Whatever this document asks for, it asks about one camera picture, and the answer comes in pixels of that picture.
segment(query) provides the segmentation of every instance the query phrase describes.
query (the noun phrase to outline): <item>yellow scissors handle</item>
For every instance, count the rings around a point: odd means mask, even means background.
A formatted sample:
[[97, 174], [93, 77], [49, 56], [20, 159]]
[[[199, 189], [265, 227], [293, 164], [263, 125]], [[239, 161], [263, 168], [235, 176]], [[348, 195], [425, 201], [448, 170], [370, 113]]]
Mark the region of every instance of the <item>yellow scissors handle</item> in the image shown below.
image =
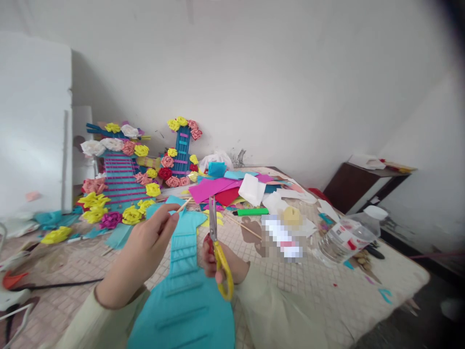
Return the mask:
[[225, 274], [226, 274], [226, 284], [227, 284], [227, 290], [225, 290], [224, 284], [218, 284], [218, 289], [223, 298], [226, 301], [231, 301], [233, 299], [233, 293], [234, 293], [234, 281], [233, 281], [233, 275], [231, 274], [231, 269], [229, 269], [228, 261], [226, 260], [226, 257], [224, 255], [223, 249], [221, 248], [220, 244], [218, 241], [213, 242], [214, 245], [214, 251], [215, 251], [215, 259], [217, 260], [217, 270], [223, 269]]

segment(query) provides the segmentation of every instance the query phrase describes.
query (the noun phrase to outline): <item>table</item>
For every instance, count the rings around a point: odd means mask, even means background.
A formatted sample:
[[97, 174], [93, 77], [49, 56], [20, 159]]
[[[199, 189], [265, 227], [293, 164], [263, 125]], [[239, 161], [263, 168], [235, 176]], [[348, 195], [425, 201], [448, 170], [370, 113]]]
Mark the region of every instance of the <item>table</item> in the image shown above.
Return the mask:
[[[241, 170], [285, 177], [283, 173], [268, 167]], [[300, 208], [302, 213], [311, 220], [315, 219], [315, 206], [303, 206], [295, 199], [286, 199], [286, 201]], [[260, 217], [239, 218], [227, 210], [224, 214], [236, 220], [242, 219], [244, 224], [252, 230], [261, 230], [258, 223]], [[258, 238], [252, 237], [245, 230], [242, 232], [242, 228], [229, 219], [224, 218], [223, 223], [223, 226], [218, 226], [218, 239], [227, 244], [239, 257], [258, 266], [271, 284], [284, 291], [306, 297], [309, 304], [324, 319], [327, 337], [335, 341], [340, 348], [351, 346], [378, 322], [386, 319], [394, 309], [412, 298], [429, 281], [429, 274], [424, 268], [383, 242], [380, 242], [379, 251], [386, 256], [386, 259], [372, 258], [373, 272], [382, 285], [378, 285], [370, 278], [373, 285], [361, 270], [351, 270], [344, 265], [328, 268], [311, 253], [301, 265], [268, 261], [257, 253], [255, 243], [258, 242]], [[74, 225], [74, 228], [82, 233], [89, 231], [92, 227], [86, 222]], [[199, 251], [207, 233], [208, 228], [199, 228], [197, 240]], [[36, 238], [37, 235], [36, 232], [9, 240], [5, 244], [2, 259], [13, 255], [25, 241]], [[316, 233], [313, 236], [314, 245], [319, 239], [319, 234]], [[112, 251], [106, 256], [101, 256], [107, 250], [105, 245], [107, 237], [108, 235], [105, 235], [70, 244], [36, 248], [30, 257], [31, 261], [19, 269], [19, 272], [30, 272], [30, 275], [23, 279], [22, 284], [47, 285], [104, 277], [119, 253]], [[169, 267], [170, 248], [168, 247], [160, 267], [146, 282], [147, 287], [151, 289], [161, 282], [168, 275]], [[93, 287], [94, 285], [85, 285], [34, 291], [31, 301], [37, 305], [31, 313], [26, 329], [13, 344], [13, 348], [34, 348], [44, 341], [60, 336]], [[379, 292], [380, 288], [391, 291], [392, 297], [389, 299], [392, 304], [388, 304], [383, 299]], [[253, 344], [240, 301], [234, 298], [232, 306], [236, 324], [236, 348], [252, 348]], [[13, 331], [19, 321], [20, 318], [16, 317]], [[0, 326], [0, 341], [4, 343], [3, 336], [4, 323]]]

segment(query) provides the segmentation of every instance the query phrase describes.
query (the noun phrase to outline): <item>orange object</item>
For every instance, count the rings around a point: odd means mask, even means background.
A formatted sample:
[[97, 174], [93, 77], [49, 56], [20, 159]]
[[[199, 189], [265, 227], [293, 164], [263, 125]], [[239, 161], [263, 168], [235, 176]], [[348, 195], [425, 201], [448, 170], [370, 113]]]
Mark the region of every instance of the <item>orange object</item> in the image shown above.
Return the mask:
[[20, 275], [15, 275], [15, 276], [10, 276], [11, 271], [7, 271], [5, 274], [5, 277], [3, 278], [3, 287], [6, 289], [12, 289], [14, 285], [16, 285], [19, 280], [21, 280], [23, 277], [26, 275], [29, 275], [29, 273], [24, 273]]

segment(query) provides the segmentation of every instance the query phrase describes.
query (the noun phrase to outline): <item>plastic bottle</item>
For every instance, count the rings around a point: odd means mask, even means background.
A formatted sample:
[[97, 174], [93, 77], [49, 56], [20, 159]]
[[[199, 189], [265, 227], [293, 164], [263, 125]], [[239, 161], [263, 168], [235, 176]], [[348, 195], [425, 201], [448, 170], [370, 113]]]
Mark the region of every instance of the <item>plastic bottle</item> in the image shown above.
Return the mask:
[[317, 256], [325, 264], [343, 263], [381, 235], [379, 222], [388, 213], [368, 206], [362, 213], [341, 218], [318, 242]]

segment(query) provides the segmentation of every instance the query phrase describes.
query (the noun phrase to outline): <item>scissors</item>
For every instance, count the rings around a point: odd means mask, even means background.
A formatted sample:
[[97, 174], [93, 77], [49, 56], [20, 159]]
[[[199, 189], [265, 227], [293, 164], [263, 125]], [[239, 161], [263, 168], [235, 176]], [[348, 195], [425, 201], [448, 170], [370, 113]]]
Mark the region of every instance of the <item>scissors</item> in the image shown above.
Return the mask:
[[228, 261], [226, 260], [223, 249], [217, 238], [217, 202], [214, 196], [210, 197], [208, 207], [210, 213], [210, 233], [205, 237], [205, 241], [207, 241], [210, 246], [208, 253], [215, 256], [217, 270], [223, 269], [226, 275], [227, 289], [225, 289], [223, 284], [218, 284], [219, 292], [226, 301], [231, 301], [234, 292], [234, 281]]

